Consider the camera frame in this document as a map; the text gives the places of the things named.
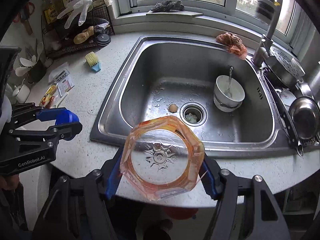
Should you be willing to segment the person left hand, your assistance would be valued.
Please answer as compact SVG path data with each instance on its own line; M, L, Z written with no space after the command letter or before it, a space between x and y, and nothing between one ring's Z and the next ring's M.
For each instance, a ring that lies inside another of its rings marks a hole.
M14 190L19 185L19 182L20 178L18 174L6 178L0 176L0 189Z

